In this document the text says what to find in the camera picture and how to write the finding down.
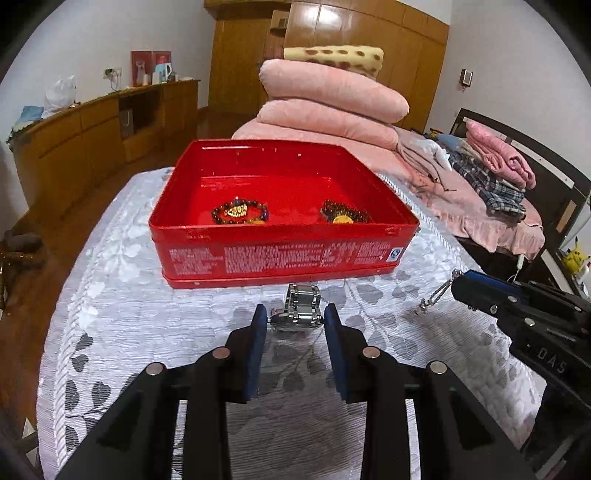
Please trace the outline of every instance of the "screw head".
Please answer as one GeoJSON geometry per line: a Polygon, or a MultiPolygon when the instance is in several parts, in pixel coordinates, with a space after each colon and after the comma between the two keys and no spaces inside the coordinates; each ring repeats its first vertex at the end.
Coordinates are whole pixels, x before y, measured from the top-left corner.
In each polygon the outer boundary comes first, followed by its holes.
{"type": "Polygon", "coordinates": [[[365,358],[377,358],[379,357],[379,348],[367,346],[363,349],[363,356],[365,358]]]}
{"type": "Polygon", "coordinates": [[[437,375],[441,375],[441,374],[444,374],[445,372],[447,372],[447,365],[444,364],[443,362],[440,362],[439,360],[435,360],[434,362],[431,362],[431,365],[429,365],[429,368],[431,369],[431,372],[433,372],[437,375]]]}
{"type": "Polygon", "coordinates": [[[162,370],[164,370],[164,365],[160,362],[153,362],[146,367],[146,373],[152,377],[162,373],[162,370]]]}
{"type": "Polygon", "coordinates": [[[228,358],[230,356],[230,349],[224,346],[219,346],[212,352],[212,355],[218,360],[223,360],[224,358],[228,358]]]}

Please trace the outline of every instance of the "plastic bag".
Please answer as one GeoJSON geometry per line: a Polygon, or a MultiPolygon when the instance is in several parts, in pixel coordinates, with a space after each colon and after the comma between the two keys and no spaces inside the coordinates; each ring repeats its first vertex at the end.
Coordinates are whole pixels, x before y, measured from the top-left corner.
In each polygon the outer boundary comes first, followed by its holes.
{"type": "Polygon", "coordinates": [[[65,80],[59,79],[45,92],[42,118],[68,108],[76,101],[76,77],[74,75],[65,80]]]}

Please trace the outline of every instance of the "plaid shirt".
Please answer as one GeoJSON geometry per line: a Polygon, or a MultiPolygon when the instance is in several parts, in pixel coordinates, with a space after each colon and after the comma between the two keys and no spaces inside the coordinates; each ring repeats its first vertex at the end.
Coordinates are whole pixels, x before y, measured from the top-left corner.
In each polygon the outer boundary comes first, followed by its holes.
{"type": "Polygon", "coordinates": [[[517,221],[525,218],[522,190],[503,183],[479,162],[459,152],[450,153],[449,163],[484,200],[489,212],[504,213],[517,221]]]}

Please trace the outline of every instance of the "red tin box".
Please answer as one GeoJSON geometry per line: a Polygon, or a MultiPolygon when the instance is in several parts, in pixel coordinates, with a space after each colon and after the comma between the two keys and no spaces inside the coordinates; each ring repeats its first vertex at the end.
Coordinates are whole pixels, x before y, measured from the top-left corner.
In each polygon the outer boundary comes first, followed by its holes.
{"type": "Polygon", "coordinates": [[[173,288],[297,283],[391,272],[418,220],[342,147],[277,140],[193,141],[150,217],[173,288]],[[217,225],[235,197],[269,211],[264,225],[217,225]],[[369,212],[371,223],[328,223],[326,199],[369,212]]]}

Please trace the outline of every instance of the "pink towel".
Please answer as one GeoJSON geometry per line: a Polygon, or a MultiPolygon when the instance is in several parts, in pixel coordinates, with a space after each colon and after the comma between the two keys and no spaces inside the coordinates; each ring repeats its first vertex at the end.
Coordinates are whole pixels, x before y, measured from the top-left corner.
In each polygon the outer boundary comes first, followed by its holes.
{"type": "Polygon", "coordinates": [[[517,188],[531,190],[535,187],[534,172],[515,148],[474,120],[466,121],[466,127],[468,143],[482,156],[482,161],[493,173],[517,188]]]}

